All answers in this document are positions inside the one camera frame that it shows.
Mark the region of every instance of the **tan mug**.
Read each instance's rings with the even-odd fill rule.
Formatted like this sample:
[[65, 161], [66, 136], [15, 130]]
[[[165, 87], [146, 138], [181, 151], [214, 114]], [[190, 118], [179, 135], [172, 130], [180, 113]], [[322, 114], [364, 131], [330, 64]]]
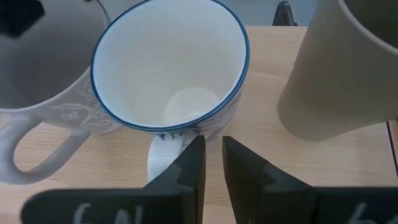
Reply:
[[[19, 39], [0, 37], [0, 181], [30, 184], [57, 171], [88, 139], [120, 127], [100, 107], [90, 81], [93, 49], [109, 24], [97, 1], [41, 0], [45, 15]], [[26, 133], [41, 122], [70, 129], [69, 138], [30, 171], [14, 162]]]
[[299, 138], [321, 141], [398, 117], [398, 1], [320, 0], [279, 99]]

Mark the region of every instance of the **wooden table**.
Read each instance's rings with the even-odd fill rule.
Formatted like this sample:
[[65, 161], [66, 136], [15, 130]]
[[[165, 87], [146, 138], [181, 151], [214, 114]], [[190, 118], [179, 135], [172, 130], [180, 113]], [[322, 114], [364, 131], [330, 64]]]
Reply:
[[397, 175], [398, 175], [398, 120], [393, 120], [388, 122], [388, 130], [390, 134], [391, 140], [391, 148], [392, 148], [392, 157], [394, 159], [394, 165], [396, 167]]
[[[324, 142], [305, 142], [279, 122], [276, 105], [303, 39], [304, 27], [248, 27], [251, 63], [239, 109], [225, 132], [311, 185], [398, 185], [386, 124]], [[0, 126], [9, 119], [0, 115]], [[18, 145], [17, 165], [30, 169], [68, 133], [46, 124]], [[17, 223], [22, 204], [54, 188], [142, 187], [152, 137], [120, 129], [92, 136], [51, 178], [31, 185], [0, 184], [1, 223]], [[234, 223], [223, 177], [220, 139], [208, 147], [204, 223]]]

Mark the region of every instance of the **dark object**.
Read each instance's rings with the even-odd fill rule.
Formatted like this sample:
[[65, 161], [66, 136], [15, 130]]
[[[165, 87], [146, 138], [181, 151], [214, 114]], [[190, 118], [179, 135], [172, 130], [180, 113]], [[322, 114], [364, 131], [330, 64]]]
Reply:
[[278, 4], [273, 26], [297, 26], [294, 22], [293, 12], [290, 4], [287, 1], [282, 1]]
[[33, 196], [23, 223], [202, 223], [205, 138], [196, 137], [143, 189], [51, 190]]
[[36, 0], [0, 0], [0, 34], [19, 37], [44, 15]]
[[223, 162], [237, 224], [398, 223], [398, 188], [311, 187], [231, 137]]
[[[397, 224], [397, 188], [312, 187], [231, 137], [224, 175], [237, 224]], [[31, 198], [23, 223], [202, 223], [205, 138], [143, 189], [52, 190]]]

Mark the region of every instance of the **patterned mug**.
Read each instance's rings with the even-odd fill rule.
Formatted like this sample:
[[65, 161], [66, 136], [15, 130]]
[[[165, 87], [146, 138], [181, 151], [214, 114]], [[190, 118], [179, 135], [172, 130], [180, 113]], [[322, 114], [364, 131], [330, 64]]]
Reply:
[[[96, 100], [89, 64], [109, 24], [99, 2], [41, 0], [45, 15], [19, 39], [0, 38], [0, 112], [13, 120], [0, 129], [0, 181], [30, 184], [57, 171], [88, 139], [120, 127]], [[41, 122], [70, 129], [69, 138], [30, 171], [14, 151]]]
[[148, 181], [196, 135], [233, 118], [249, 65], [244, 26], [210, 0], [147, 0], [120, 15], [95, 48], [96, 97], [121, 124], [154, 134]]

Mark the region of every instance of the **white mug handle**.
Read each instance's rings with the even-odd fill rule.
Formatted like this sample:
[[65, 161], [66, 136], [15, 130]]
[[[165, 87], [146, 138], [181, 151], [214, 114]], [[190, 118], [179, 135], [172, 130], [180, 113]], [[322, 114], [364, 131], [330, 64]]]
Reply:
[[195, 137], [192, 134], [154, 136], [148, 153], [147, 183], [166, 170]]
[[44, 180], [66, 163], [91, 133], [71, 130], [69, 138], [37, 167], [22, 171], [14, 161], [19, 141], [42, 122], [37, 118], [14, 118], [0, 129], [0, 181], [8, 184], [31, 184]]

